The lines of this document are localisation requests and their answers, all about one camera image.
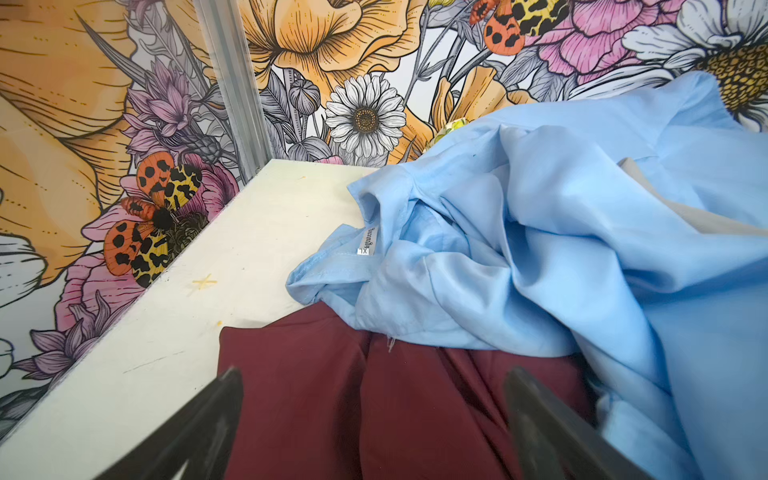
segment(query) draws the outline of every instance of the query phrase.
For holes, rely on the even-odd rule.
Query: maroon garment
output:
[[[219,373],[245,398],[227,480],[522,478],[502,384],[526,368],[593,411],[577,357],[444,349],[355,331],[317,303],[261,329],[224,328]]]

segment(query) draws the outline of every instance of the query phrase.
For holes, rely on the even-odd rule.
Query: white daisy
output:
[[[336,87],[326,103],[331,139],[354,164],[386,162],[406,125],[405,102],[381,76],[365,74]]]
[[[768,131],[768,0],[687,0],[677,26],[637,27],[622,45],[645,65],[619,68],[576,88],[573,98],[599,98],[658,86],[686,71],[713,74],[723,103],[745,127]]]

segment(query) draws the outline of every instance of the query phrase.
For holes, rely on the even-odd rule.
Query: size tag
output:
[[[366,230],[365,235],[362,236],[360,248],[357,249],[358,255],[373,255],[373,253],[376,251],[376,234],[378,232],[378,227],[370,227],[368,230]]]

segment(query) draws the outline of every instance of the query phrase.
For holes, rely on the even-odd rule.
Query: purple flower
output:
[[[136,12],[136,19],[139,21],[139,24],[144,23],[144,16],[147,14],[147,10],[150,8],[150,6],[153,3],[157,3],[160,0],[127,0],[126,2],[123,0],[123,5],[126,5],[129,12]]]
[[[76,361],[88,353],[109,327],[115,324],[125,310],[133,303],[130,301],[112,312],[109,304],[96,292],[98,309],[92,313],[83,303],[70,305],[69,309],[77,319],[70,329],[30,330],[32,343],[42,352],[28,359],[19,360],[11,365],[12,369],[27,372],[25,379],[53,379],[56,383]]]
[[[125,114],[130,127],[123,133],[131,138],[128,153],[146,156],[162,149],[163,137],[170,137],[190,123],[187,77],[155,61],[147,72],[147,91],[128,90],[137,115]]]

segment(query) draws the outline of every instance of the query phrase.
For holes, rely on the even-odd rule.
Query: floral wallpaper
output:
[[[172,7],[0,5],[0,439],[249,180]]]
[[[768,131],[768,0],[237,0],[275,157],[413,161],[500,108],[717,77]],[[193,0],[0,5],[0,437],[248,178]]]
[[[246,0],[274,154],[381,167],[510,105],[714,74],[768,129],[766,0]]]

